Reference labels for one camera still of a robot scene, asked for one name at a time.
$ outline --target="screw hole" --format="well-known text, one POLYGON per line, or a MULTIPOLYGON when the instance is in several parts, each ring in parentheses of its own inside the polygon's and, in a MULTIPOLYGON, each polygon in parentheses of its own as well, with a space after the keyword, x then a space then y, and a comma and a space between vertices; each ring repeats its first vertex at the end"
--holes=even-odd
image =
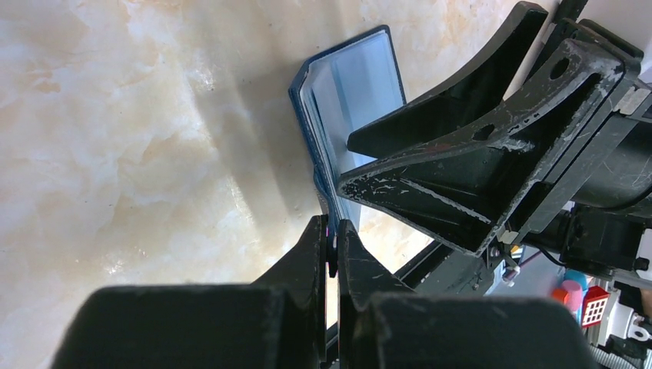
POLYGON ((473 134, 473 139, 474 141, 486 141, 489 138, 489 135, 491 135, 491 132, 496 129, 494 125, 485 125, 483 128, 478 129, 474 134, 473 134))
POLYGON ((563 58, 557 62, 557 64, 552 67, 551 79, 557 79, 568 69, 568 65, 571 63, 568 58, 563 58))

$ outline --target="blue notebook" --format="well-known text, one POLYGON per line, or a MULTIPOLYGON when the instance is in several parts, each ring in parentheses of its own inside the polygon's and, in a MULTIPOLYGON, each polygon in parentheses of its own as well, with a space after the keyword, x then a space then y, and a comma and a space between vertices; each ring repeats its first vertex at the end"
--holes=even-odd
POLYGON ((405 94, 389 27, 379 26, 309 58, 290 86, 290 99, 314 163, 314 183, 328 205, 329 230, 361 205, 339 198, 339 176, 374 160, 346 149, 353 131, 400 108, 405 94))

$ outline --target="marble surface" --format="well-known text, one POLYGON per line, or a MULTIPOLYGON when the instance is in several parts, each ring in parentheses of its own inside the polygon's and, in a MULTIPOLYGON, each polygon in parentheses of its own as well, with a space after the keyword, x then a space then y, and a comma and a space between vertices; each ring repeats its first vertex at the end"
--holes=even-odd
MULTIPOLYGON (((0 2, 0 367, 47 367, 101 286, 255 279, 320 212, 299 65, 388 24, 409 100, 515 2, 0 2)), ((392 271, 428 242, 371 210, 361 237, 392 271)))

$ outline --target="white machine part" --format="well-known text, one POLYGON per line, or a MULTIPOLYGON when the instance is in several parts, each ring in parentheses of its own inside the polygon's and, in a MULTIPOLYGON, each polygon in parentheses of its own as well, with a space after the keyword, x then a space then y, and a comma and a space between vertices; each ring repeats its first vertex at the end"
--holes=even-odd
POLYGON ((650 266, 646 271, 638 270, 636 274, 643 279, 652 281, 652 229, 646 229, 640 237, 636 258, 646 258, 650 261, 650 266))
POLYGON ((607 345, 607 339, 611 335, 620 338, 633 338, 642 342, 649 340, 650 333, 637 325, 642 317, 636 314, 631 307, 619 304, 618 298, 620 298, 620 290, 612 290, 600 323, 597 344, 607 345))

